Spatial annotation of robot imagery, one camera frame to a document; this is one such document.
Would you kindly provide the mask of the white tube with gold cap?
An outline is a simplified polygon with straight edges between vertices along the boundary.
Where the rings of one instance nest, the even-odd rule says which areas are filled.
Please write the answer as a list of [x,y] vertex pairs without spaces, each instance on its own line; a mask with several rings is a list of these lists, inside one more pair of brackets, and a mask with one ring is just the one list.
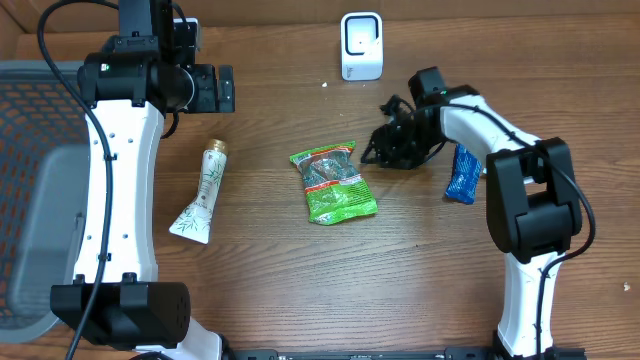
[[202,156],[197,194],[169,228],[171,234],[208,244],[211,221],[227,163],[227,144],[218,139],[208,142]]

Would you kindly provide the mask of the green Haribo candy bag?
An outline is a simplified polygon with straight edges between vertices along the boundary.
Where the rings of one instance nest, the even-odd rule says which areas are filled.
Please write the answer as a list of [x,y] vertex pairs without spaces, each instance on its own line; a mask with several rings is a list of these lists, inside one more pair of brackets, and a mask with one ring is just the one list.
[[289,157],[301,174],[311,223],[328,226],[378,212],[373,193],[351,162],[355,146],[349,141]]

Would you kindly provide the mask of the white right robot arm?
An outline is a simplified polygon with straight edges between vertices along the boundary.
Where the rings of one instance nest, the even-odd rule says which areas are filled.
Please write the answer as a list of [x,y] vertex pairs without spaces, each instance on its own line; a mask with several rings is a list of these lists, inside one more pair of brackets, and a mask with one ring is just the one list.
[[387,124],[371,135],[361,161],[409,170],[447,142],[463,146],[486,173],[486,222],[505,260],[504,303],[490,359],[583,359],[551,335],[557,273],[574,257],[571,240],[590,215],[559,138],[541,140],[510,124],[473,87],[448,87],[438,68],[413,75],[410,101],[380,107]]

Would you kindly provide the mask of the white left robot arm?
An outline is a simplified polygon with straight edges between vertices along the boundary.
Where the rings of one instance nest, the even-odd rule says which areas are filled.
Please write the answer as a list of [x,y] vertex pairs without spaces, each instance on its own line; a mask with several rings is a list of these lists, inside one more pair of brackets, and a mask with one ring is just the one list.
[[233,70],[196,62],[199,24],[176,3],[116,10],[118,33],[66,84],[89,135],[87,211],[73,280],[52,287],[50,307],[76,340],[137,359],[230,359],[228,341],[192,317],[187,286],[159,280],[152,219],[160,142],[181,113],[233,112]]

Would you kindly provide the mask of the blue Oreo cookie pack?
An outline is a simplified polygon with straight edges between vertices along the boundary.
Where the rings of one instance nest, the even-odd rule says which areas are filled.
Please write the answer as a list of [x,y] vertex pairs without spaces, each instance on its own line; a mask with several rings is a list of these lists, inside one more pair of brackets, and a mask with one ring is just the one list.
[[452,176],[446,188],[445,197],[467,205],[474,204],[482,170],[482,163],[466,147],[458,144],[455,148]]

